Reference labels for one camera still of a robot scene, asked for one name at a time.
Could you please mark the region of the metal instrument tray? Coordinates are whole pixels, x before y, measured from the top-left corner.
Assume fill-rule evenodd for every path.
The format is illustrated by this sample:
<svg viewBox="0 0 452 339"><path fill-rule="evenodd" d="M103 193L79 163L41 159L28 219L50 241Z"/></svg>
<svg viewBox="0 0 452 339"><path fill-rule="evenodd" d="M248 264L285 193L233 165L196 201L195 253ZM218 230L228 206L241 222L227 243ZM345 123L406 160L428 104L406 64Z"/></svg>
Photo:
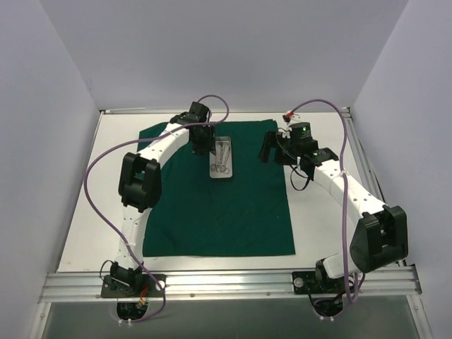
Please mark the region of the metal instrument tray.
<svg viewBox="0 0 452 339"><path fill-rule="evenodd" d="M221 137L216 137L216 143L217 142L227 142L230 143L231 145L231 153L230 153L230 158L228 160L227 166L230 169L230 172L228 174L221 174L219 172L215 172L215 171L211 171L210 170L210 165L213 163L215 156L211 155L209 153L209 171L210 171L210 178L211 179L231 179L233 177L233 169L232 169L232 139L229 136L221 136Z"/></svg>

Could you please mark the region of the dark green surgical cloth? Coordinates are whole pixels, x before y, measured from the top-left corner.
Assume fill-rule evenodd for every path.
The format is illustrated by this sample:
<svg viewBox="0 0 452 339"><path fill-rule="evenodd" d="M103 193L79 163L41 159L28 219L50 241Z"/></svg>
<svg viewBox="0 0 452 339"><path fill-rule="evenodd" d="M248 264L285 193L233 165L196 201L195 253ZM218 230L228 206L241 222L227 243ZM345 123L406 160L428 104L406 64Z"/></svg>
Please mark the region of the dark green surgical cloth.
<svg viewBox="0 0 452 339"><path fill-rule="evenodd" d="M272 119L225 122L232 140L232 177L210 178L207 155L180 148L162 169L162 195L143 240L145 257L288 256L295 244L284 168L258 159Z"/></svg>

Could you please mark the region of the steel surgical scissors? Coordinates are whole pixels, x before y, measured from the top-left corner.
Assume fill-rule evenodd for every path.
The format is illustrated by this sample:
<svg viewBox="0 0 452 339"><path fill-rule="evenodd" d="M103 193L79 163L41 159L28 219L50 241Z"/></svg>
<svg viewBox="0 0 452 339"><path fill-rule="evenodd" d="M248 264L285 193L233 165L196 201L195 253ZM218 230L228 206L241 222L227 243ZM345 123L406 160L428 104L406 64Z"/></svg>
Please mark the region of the steel surgical scissors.
<svg viewBox="0 0 452 339"><path fill-rule="evenodd" d="M210 165L210 170L219 172L222 166L222 159L225 151L224 143L222 141L217 142L215 144L215 150L216 150L215 158L213 163Z"/></svg>

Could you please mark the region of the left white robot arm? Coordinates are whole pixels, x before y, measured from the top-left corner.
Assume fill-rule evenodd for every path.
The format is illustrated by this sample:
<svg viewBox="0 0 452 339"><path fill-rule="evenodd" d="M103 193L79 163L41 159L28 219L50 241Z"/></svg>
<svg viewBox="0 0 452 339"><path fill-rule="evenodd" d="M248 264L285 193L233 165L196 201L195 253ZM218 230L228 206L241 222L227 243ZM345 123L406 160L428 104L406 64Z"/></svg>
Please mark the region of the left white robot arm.
<svg viewBox="0 0 452 339"><path fill-rule="evenodd" d="M210 109L193 102L189 111L172 117L149 145L123 158L119 195L124 238L110 268L110 278L126 296L137 295L144 285L141 249L148 216L162 195L162 168L187 143L192 143L197 155L213 152L215 127L207 125L209 118Z"/></svg>

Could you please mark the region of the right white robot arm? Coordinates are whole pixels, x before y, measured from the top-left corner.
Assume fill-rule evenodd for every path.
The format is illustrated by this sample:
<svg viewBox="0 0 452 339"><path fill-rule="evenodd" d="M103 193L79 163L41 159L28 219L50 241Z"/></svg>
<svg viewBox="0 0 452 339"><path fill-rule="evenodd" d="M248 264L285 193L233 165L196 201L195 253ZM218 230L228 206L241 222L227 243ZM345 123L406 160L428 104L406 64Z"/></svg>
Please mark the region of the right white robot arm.
<svg viewBox="0 0 452 339"><path fill-rule="evenodd" d="M400 206L390 207L368 192L343 166L330 148L320 148L308 122L294 123L287 133L268 131L258 154L267 163L270 152L279 165L293 166L316 182L342 207L343 217L354 223L353 235L341 251L316 262L315 286L332 290L339 278L369 273L408 255L408 218Z"/></svg>

